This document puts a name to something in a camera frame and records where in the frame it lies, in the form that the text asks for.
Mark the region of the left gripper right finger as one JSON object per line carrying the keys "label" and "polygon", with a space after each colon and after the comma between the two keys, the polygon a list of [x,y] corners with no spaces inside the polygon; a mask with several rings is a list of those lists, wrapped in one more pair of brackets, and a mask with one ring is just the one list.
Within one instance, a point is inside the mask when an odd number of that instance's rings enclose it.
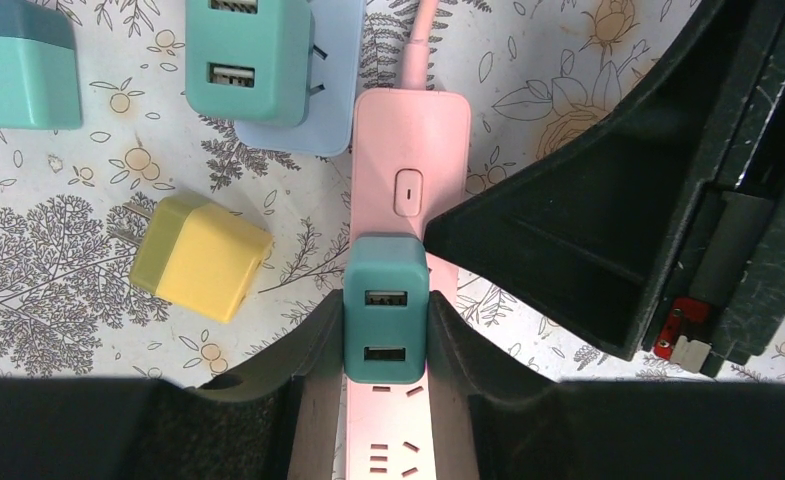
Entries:
{"label": "left gripper right finger", "polygon": [[440,479],[785,479],[785,384],[554,382],[430,296]]}

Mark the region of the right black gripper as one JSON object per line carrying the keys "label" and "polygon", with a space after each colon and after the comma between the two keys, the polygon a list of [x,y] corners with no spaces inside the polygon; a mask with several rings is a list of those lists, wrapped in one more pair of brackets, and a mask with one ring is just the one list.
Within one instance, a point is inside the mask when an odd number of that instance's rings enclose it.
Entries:
{"label": "right black gripper", "polygon": [[424,244],[624,360],[652,316],[644,347],[690,373],[764,353],[785,318],[785,1],[702,2],[610,115]]}

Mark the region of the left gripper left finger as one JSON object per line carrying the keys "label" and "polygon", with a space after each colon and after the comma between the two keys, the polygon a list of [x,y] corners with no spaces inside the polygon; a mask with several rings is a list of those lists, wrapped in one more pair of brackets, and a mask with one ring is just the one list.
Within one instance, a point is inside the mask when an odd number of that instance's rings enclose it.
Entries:
{"label": "left gripper left finger", "polygon": [[199,387],[0,378],[0,479],[328,479],[343,294]]}

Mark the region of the teal plug cube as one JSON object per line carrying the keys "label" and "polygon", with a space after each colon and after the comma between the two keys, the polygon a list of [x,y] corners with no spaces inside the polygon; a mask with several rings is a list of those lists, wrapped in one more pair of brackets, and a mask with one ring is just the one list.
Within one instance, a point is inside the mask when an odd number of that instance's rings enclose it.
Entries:
{"label": "teal plug cube", "polygon": [[344,371],[362,384],[413,384],[426,367],[426,252],[411,235],[357,238],[345,270]]}
{"label": "teal plug cube", "polygon": [[30,1],[0,1],[0,128],[82,126],[70,19]]}
{"label": "teal plug cube", "polygon": [[307,1],[185,2],[185,96],[198,114],[295,127],[308,110]]}

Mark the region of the blue power strip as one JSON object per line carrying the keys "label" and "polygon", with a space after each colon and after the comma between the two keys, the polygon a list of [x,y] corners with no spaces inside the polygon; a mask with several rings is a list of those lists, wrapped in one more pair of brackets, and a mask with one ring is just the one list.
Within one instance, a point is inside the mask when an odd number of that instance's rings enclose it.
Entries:
{"label": "blue power strip", "polygon": [[266,150],[331,157],[351,139],[363,25],[364,0],[316,0],[307,115],[295,127],[237,121],[245,145]]}

